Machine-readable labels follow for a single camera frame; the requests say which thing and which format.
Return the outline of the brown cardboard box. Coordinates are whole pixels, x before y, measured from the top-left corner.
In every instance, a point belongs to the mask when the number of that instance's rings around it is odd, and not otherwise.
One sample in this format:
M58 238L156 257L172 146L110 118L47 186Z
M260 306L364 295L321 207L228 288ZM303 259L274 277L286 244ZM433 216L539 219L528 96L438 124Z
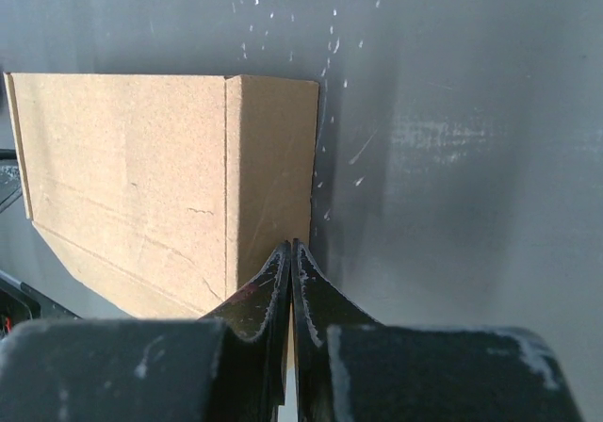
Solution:
M319 85L239 74L6 73L33 227L137 318L201 317L310 234Z

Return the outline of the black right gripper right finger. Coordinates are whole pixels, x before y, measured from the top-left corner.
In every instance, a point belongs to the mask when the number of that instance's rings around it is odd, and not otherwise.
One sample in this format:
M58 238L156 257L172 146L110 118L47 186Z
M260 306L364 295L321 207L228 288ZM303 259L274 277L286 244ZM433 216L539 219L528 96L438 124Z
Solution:
M400 327L333 286L300 241L291 283L301 421L579 421L560 365L508 327Z

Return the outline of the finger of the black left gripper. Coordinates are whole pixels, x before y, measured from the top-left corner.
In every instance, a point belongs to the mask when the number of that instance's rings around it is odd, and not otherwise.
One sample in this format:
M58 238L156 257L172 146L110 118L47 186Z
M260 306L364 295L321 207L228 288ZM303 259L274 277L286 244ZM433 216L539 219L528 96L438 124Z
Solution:
M3 213L22 196L21 175L14 150L0 151L0 212Z

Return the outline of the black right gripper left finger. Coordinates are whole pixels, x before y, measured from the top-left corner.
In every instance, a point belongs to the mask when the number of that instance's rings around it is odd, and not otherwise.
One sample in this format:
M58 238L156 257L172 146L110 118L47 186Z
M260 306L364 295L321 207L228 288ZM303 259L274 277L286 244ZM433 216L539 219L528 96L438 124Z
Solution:
M291 246L199 319L61 319L1 343L5 421L274 421L285 401Z

